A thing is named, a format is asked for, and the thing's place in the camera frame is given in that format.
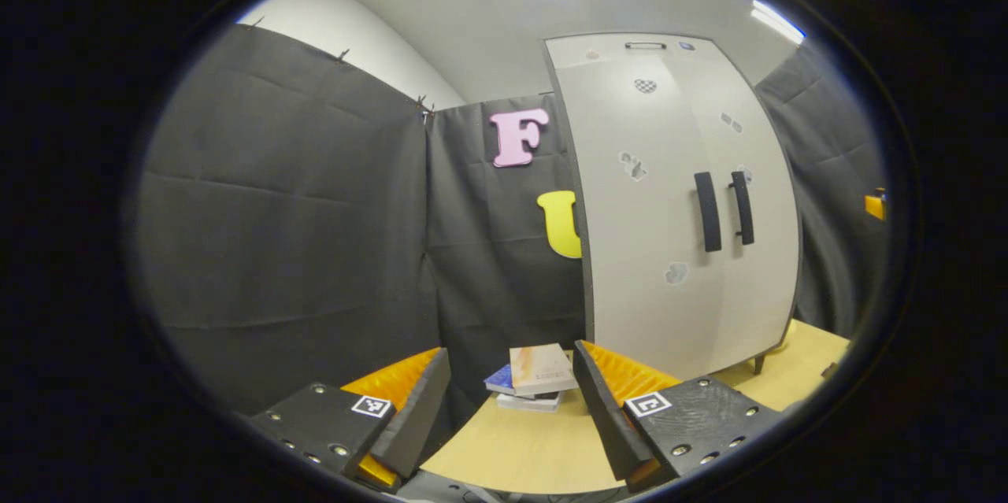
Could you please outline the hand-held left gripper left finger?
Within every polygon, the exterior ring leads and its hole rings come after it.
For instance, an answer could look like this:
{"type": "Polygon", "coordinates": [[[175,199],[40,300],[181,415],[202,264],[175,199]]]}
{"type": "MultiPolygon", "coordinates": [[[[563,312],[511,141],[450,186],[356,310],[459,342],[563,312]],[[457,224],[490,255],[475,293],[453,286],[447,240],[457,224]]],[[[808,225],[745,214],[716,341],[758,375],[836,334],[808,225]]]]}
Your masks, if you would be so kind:
{"type": "Polygon", "coordinates": [[[436,346],[341,386],[306,385],[251,423],[330,475],[393,494],[421,464],[450,378],[436,346]]]}

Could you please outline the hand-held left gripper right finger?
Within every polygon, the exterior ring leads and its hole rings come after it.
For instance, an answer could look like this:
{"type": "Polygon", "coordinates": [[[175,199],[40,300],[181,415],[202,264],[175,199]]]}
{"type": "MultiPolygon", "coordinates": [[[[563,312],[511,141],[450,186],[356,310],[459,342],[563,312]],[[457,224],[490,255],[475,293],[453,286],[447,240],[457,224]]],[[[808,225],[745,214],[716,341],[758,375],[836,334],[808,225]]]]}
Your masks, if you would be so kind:
{"type": "Polygon", "coordinates": [[[584,339],[573,374],[614,478],[630,490],[692,475],[784,418],[713,376],[680,381],[584,339]]]}

